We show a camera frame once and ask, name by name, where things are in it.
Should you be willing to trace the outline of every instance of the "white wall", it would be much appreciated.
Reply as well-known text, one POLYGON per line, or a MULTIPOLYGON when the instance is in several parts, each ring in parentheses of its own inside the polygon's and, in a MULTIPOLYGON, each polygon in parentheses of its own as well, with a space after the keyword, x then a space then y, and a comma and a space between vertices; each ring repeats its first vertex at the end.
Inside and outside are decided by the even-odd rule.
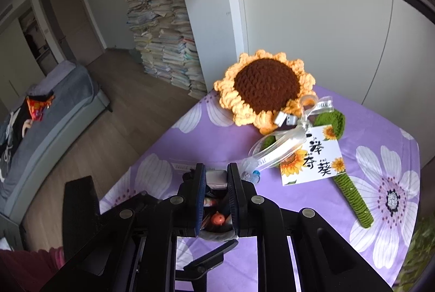
POLYGON ((185 0, 207 90, 247 50, 239 0, 185 0))
POLYGON ((302 59, 316 84, 362 103, 387 38, 392 0, 244 0, 249 54, 302 59))
POLYGON ((393 0, 382 60, 363 103, 417 140, 422 167, 435 155, 434 50, 435 25, 407 2, 393 0))
POLYGON ((107 48, 132 49, 133 33, 127 26, 125 0, 88 0, 107 48))

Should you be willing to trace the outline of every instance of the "purple tablecloth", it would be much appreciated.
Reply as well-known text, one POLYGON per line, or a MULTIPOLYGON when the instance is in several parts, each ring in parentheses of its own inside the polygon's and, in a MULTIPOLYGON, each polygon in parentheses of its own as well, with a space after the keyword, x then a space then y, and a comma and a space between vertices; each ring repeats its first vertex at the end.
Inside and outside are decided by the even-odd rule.
MULTIPOLYGON (((362 228, 331 179, 282 186, 277 168, 262 171, 258 194, 280 207, 311 207, 323 216, 361 256, 392 285, 404 261, 417 216, 420 160, 417 142, 388 120, 324 88, 346 117, 339 140, 347 173, 371 210, 375 222, 362 228)), ((202 162, 221 167, 247 156, 261 135, 254 126, 238 127, 219 106, 213 91, 169 129, 100 202, 101 212, 142 190, 157 198, 176 194, 181 175, 202 162)), ((219 246, 200 238, 179 238, 177 268, 219 246)), ((240 238, 225 262, 207 276, 209 291, 257 290, 255 238, 240 238)))

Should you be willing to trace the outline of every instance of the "red cloth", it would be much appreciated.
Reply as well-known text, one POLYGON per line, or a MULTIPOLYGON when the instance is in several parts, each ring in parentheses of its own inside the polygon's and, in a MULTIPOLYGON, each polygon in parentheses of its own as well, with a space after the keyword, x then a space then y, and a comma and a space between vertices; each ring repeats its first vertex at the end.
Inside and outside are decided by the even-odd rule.
POLYGON ((0 250, 0 286, 8 292, 39 292, 65 264, 64 250, 0 250))

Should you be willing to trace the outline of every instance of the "doorway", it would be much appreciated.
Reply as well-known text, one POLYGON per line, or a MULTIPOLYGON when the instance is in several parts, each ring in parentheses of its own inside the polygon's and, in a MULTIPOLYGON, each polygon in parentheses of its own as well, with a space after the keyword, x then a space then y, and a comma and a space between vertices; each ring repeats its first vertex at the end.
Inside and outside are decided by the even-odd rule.
POLYGON ((86 66, 103 53, 83 0, 41 0, 41 6, 67 60, 86 66))

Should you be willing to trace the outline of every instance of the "door frame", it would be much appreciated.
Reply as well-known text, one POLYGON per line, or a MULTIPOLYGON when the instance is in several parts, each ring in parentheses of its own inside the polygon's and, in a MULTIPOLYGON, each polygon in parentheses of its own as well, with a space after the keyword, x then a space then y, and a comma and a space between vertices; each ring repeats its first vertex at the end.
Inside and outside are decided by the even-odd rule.
MULTIPOLYGON (((42 13, 44 14, 45 21, 47 22, 48 29, 49 29, 51 35, 54 37, 54 33, 53 33, 52 28, 51 28, 51 23, 49 22, 49 19, 47 18, 44 6, 42 5, 42 1, 41 0, 38 0, 38 1, 39 1, 40 6, 41 6, 42 13)), ((82 4, 82 6, 83 6, 83 9, 84 9, 85 13, 86 13, 86 17, 88 18, 88 22, 89 22, 89 24, 91 26, 91 29, 92 29, 92 31, 93 31, 93 33, 95 35, 95 38, 96 38, 96 40, 98 42, 98 45, 100 46, 102 52, 104 53, 106 51, 106 48, 104 48, 104 46, 103 46, 103 44, 102 44, 102 42, 101 42, 101 40, 100 40, 100 38, 98 36, 97 30, 95 28, 94 22, 92 21, 91 14, 89 13, 88 7, 86 6, 86 3, 85 3, 84 0, 80 0, 80 2, 82 4)), ((62 57, 64 58, 64 60, 67 60, 67 58, 66 58, 66 56, 64 54, 64 51, 60 47, 59 41, 57 40, 57 38, 53 38, 53 39, 54 39, 54 42, 55 42, 56 46, 58 47, 58 49, 62 53, 62 57)))

